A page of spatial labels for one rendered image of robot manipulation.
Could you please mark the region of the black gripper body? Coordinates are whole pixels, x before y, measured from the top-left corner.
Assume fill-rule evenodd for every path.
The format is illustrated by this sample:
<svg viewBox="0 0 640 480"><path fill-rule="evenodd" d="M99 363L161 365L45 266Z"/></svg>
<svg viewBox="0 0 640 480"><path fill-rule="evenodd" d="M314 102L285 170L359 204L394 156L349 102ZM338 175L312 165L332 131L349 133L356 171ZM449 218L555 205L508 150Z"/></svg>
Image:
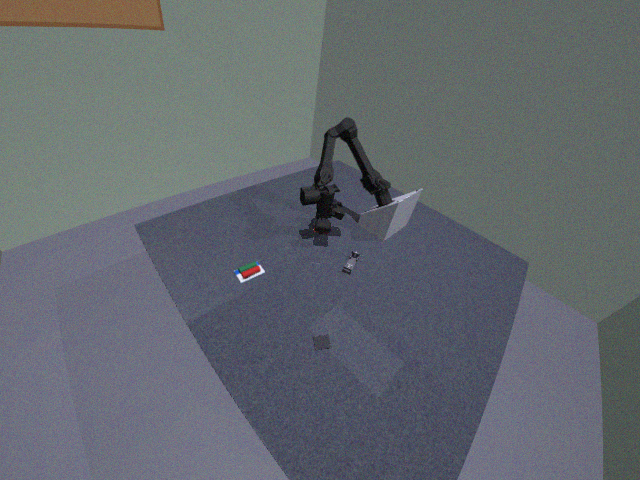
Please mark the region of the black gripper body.
<svg viewBox="0 0 640 480"><path fill-rule="evenodd" d="M324 205L320 202L317 203L316 209L317 209L317 216L319 217L319 220L315 221L315 231L330 233L331 223L328 220L328 215L329 215L330 209L332 210L332 208L333 208L333 203L330 205Z"/></svg>

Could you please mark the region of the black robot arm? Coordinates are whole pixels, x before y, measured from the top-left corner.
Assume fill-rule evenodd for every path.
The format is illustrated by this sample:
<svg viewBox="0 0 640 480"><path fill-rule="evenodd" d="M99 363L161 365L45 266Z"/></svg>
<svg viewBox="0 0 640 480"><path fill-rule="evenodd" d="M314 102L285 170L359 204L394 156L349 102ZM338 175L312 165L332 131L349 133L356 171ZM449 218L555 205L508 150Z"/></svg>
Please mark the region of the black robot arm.
<svg viewBox="0 0 640 480"><path fill-rule="evenodd" d="M362 172L362 179L360 179L362 186L371 196L375 194L374 196L378 204L376 208L395 202L396 200L392 201L388 191L388 189L391 188L391 183L383 179L381 174L371 166L357 137L356 123L353 119L347 117L325 133L321 161L314 176L314 183L312 186L302 186L300 188L301 204L310 205L320 202L324 205L330 205L333 203L335 192L340 192L340 189L335 183L333 185L324 186L327 183L332 182L334 178L332 160L335 142L338 138L347 143L354 159L356 160ZM321 186L324 187L319 188ZM342 202L338 202L335 205L333 204L333 208L332 210L330 209L328 218L335 217L342 220L344 215L345 209L342 207Z"/></svg>

